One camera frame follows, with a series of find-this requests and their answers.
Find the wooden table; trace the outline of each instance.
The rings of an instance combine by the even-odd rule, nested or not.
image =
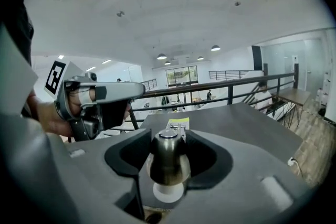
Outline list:
[[[277,121],[244,103],[181,113],[148,115],[141,128],[152,129],[152,137],[165,129],[169,119],[189,117],[190,129],[220,135],[263,148],[283,163],[300,147],[302,139]],[[146,171],[140,173],[142,202],[151,208],[172,209],[179,202],[165,204],[153,195],[153,180]]]
[[[289,111],[287,111],[286,113],[284,112],[283,121],[282,121],[284,126],[287,125],[287,128],[291,127],[295,111],[297,114],[297,120],[298,120],[298,126],[299,126],[299,123],[301,121],[302,112],[303,112],[303,106],[309,99],[310,92],[288,87],[288,88],[285,88],[279,91],[279,93],[276,96],[284,101],[291,102],[294,104],[293,109],[291,109],[292,106],[290,106]],[[286,117],[285,117],[286,115],[289,115],[287,123],[286,123]]]

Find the ceiling light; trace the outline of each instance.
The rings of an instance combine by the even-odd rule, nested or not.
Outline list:
[[[217,50],[220,50],[220,47],[218,45],[213,45],[211,51],[217,51]]]
[[[163,59],[166,59],[167,56],[164,55],[164,54],[159,54],[157,58],[158,58],[158,60],[163,60]]]
[[[90,71],[90,70],[92,70],[92,69],[94,69],[94,68],[96,68],[96,67],[91,67],[91,68],[89,68],[88,70],[86,70],[86,72],[88,72],[88,71]]]

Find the white ceiling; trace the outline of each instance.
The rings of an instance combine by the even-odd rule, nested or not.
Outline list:
[[[330,27],[320,0],[26,0],[33,55],[97,57],[159,67],[270,38]]]
[[[31,67],[40,78],[44,77],[46,78],[48,76],[54,61],[60,61],[65,63],[71,61],[83,71],[95,66],[96,68],[94,68],[92,72],[97,72],[99,70],[115,65],[117,63],[115,61],[109,61],[107,63],[102,64],[104,61],[108,59],[80,57],[80,56],[64,56],[62,59],[58,59],[58,55],[49,55],[49,56],[34,55],[31,58],[32,58]]]

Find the metal railing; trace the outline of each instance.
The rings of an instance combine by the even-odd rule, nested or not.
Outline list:
[[[157,82],[156,82],[156,79],[143,81],[142,84],[145,85],[145,91],[146,92],[149,92],[149,91],[153,90],[154,88],[156,88],[158,86]]]
[[[210,79],[215,80],[235,80],[241,79],[249,71],[254,70],[225,70],[225,71],[209,71]]]
[[[294,79],[281,84],[281,79],[282,78],[287,78],[287,77],[293,77]],[[160,110],[160,109],[176,109],[180,107],[186,107],[186,106],[191,106],[191,105],[200,105],[200,104],[207,104],[207,103],[213,103],[213,102],[220,102],[220,101],[227,101],[227,104],[230,105],[233,103],[233,99],[239,98],[239,97],[248,97],[251,95],[251,92],[243,93],[243,94],[238,94],[234,95],[234,86],[238,85],[243,85],[243,84],[250,84],[250,83],[256,83],[256,82],[267,82],[269,80],[277,80],[277,85],[274,87],[267,88],[267,90],[272,90],[276,89],[276,95],[279,94],[280,87],[283,87],[285,85],[293,83],[293,88],[298,87],[298,79],[299,79],[299,65],[295,64],[295,71],[293,73],[285,73],[285,74],[277,74],[277,75],[270,75],[270,76],[261,76],[261,77],[254,77],[254,78],[246,78],[246,79],[236,79],[236,80],[226,80],[226,81],[220,81],[220,82],[212,82],[212,83],[205,83],[205,84],[198,84],[198,85],[193,85],[189,87],[181,87],[181,88],[170,88],[170,89],[164,89],[164,90],[156,90],[156,91],[149,91],[145,92],[145,94],[140,97],[142,98],[151,98],[151,97],[161,97],[161,96],[166,96],[166,95],[172,95],[172,94],[179,94],[179,93],[191,93],[191,92],[196,92],[196,91],[203,91],[203,90],[210,90],[210,89],[218,89],[218,88],[224,88],[228,87],[228,95],[225,98],[220,98],[220,99],[215,99],[215,100],[202,100],[200,102],[191,102],[191,103],[178,103],[174,105],[169,105],[169,106],[155,106],[151,108],[141,108],[141,109],[131,109],[130,110],[130,117],[131,117],[131,122],[133,123],[134,129],[138,129],[138,122],[143,122],[144,120],[137,120],[134,116],[134,112],[136,111],[148,111],[148,110]],[[263,92],[264,90],[257,90],[254,88],[253,90],[253,95],[259,92]],[[254,105],[259,102],[266,101],[269,98],[262,99],[262,100],[257,100],[257,101],[250,101],[249,105]],[[258,110],[263,110],[265,108],[270,107],[270,105],[260,108]]]
[[[247,104],[247,103],[251,100],[251,98],[254,97],[254,95],[255,95],[255,91],[258,91],[258,90],[259,90],[259,85],[255,85],[255,87],[251,90],[250,95],[247,95],[247,96],[242,100],[242,102]]]

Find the metal knob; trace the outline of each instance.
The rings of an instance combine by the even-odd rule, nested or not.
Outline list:
[[[186,144],[180,134],[170,129],[160,131],[151,142],[150,152],[147,171],[156,183],[173,186],[189,177]]]

